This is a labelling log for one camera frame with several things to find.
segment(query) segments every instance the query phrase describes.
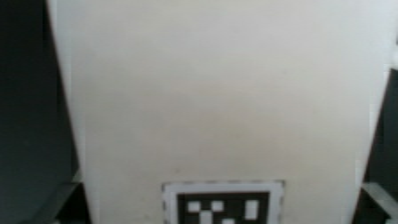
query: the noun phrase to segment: dark background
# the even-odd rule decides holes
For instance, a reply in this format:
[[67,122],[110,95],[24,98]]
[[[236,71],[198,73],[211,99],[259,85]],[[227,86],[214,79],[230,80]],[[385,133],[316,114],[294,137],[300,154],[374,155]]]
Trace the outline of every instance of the dark background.
[[[70,180],[76,172],[65,111],[44,1],[0,0],[1,224],[17,224],[31,218],[56,186]],[[398,200],[396,116],[398,73],[394,72],[365,180],[380,183]]]

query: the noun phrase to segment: white border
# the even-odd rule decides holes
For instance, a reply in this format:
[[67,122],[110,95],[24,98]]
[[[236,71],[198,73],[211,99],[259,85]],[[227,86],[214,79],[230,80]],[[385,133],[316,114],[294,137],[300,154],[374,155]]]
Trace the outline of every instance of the white border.
[[278,224],[280,200],[284,194],[282,181],[271,182],[182,182],[163,184],[163,206],[166,224],[177,223],[177,194],[181,193],[269,193],[266,224]]

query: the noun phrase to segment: white wall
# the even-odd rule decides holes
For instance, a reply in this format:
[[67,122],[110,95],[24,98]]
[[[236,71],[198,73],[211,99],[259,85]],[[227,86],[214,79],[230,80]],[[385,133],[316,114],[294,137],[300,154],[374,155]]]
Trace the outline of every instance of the white wall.
[[163,182],[273,179],[280,223],[349,223],[396,6],[51,1],[97,224],[161,223]]

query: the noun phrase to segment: black square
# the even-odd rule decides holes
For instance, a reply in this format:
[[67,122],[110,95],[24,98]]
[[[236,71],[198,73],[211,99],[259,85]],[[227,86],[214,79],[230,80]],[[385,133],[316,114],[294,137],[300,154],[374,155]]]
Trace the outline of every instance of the black square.
[[[225,219],[232,220],[234,224],[266,224],[268,199],[268,192],[181,193],[177,194],[177,223],[202,224],[200,213],[206,212],[211,214],[211,224],[223,224]],[[213,202],[222,203],[222,211],[213,211]],[[193,212],[188,211],[188,203],[200,205]],[[255,204],[255,218],[246,218],[248,203]]]

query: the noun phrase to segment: qr-like code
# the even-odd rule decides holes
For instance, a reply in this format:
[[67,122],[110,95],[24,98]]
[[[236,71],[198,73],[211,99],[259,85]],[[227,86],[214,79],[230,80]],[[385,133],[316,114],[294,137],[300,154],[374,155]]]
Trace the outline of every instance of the qr-like code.
[[179,224],[266,224],[268,193],[177,195]]
[[166,224],[278,224],[282,181],[163,185]]

